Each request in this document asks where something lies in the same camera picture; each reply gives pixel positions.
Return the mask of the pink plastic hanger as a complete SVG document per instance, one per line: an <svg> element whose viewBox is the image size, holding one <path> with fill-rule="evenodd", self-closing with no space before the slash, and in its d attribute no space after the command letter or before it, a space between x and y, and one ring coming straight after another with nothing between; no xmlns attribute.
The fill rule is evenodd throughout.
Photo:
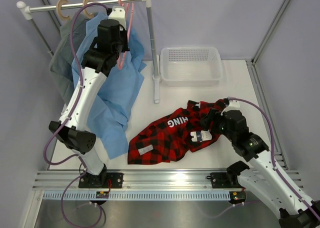
<svg viewBox="0 0 320 228"><path fill-rule="evenodd" d="M123 3L121 0L118 0L118 4L123 7ZM127 26L127 42L130 41L130 34L131 34L131 29L132 29L132 23L133 23L133 16L134 16L134 10L135 10L135 5L132 2L129 2L127 5L124 6L125 7L125 19L127 19L128 14L129 14L129 23ZM123 68L123 65L125 63L126 60L126 55L127 55L127 51L124 52L122 59L119 57L119 59L117 60L117 64L118 64L118 69L121 70Z"/></svg>

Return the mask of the red black plaid shirt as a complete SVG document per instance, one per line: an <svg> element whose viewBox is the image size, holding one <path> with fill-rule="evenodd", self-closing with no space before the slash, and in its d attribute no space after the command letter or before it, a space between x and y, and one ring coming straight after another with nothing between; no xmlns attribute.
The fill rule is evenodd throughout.
<svg viewBox="0 0 320 228"><path fill-rule="evenodd" d="M210 110L226 108L224 99L214 103L205 101L187 102L186 108L150 123L131 139L127 152L129 165L155 165L181 160L185 154L204 149L215 143L220 134L203 129L201 120Z"/></svg>

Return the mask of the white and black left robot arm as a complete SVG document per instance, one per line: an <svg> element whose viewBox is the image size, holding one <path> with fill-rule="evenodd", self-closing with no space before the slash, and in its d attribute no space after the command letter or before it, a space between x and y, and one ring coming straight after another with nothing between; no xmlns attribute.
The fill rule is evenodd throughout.
<svg viewBox="0 0 320 228"><path fill-rule="evenodd" d="M95 149L96 135L86 130L94 100L121 53L127 52L126 21L104 19L97 27L97 36L85 52L79 80L71 100L59 121L51 121L49 130L80 159L84 172L80 188L108 188L111 185L107 167Z"/></svg>

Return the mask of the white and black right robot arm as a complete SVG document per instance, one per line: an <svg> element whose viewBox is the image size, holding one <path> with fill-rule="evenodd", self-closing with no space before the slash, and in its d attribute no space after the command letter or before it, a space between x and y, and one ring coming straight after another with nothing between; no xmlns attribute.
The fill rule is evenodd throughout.
<svg viewBox="0 0 320 228"><path fill-rule="evenodd" d="M251 191L274 213L282 228L320 226L320 202L297 186L262 138L249 130L239 110L211 109L201 124L205 130L225 136L244 159L227 168L230 186Z"/></svg>

